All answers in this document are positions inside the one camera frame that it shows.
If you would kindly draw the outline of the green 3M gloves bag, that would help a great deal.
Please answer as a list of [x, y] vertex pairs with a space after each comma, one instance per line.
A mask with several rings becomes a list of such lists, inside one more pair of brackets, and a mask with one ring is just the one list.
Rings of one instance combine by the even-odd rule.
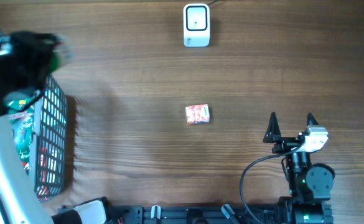
[[31, 135], [34, 127], [35, 108], [30, 106], [24, 111], [20, 112], [19, 110], [23, 109], [31, 101], [32, 98], [27, 98], [10, 101], [7, 104], [10, 107], [8, 118], [12, 125], [12, 138], [22, 166], [27, 174], [30, 171], [30, 145], [32, 143]]

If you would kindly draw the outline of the red orange candy packet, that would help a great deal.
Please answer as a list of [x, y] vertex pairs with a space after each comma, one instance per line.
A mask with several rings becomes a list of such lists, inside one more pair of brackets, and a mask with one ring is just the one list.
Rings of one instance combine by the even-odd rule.
[[210, 112], [207, 104], [192, 105], [185, 108], [187, 124], [209, 123]]

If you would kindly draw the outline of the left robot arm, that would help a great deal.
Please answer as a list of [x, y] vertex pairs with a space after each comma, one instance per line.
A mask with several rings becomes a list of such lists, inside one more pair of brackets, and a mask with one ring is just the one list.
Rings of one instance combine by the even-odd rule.
[[52, 74], [72, 60], [59, 34], [0, 31], [0, 223], [52, 223], [64, 186], [67, 97]]

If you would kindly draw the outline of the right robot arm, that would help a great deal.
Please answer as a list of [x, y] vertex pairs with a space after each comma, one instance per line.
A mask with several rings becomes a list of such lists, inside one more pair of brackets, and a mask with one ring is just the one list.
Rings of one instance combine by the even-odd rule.
[[274, 223], [332, 223], [326, 201], [334, 185], [335, 171], [323, 163], [312, 163], [310, 155], [323, 149], [329, 139], [326, 128], [307, 115], [306, 129], [296, 137], [283, 137], [275, 112], [271, 113], [263, 142], [282, 157], [282, 169], [290, 196], [280, 197]]

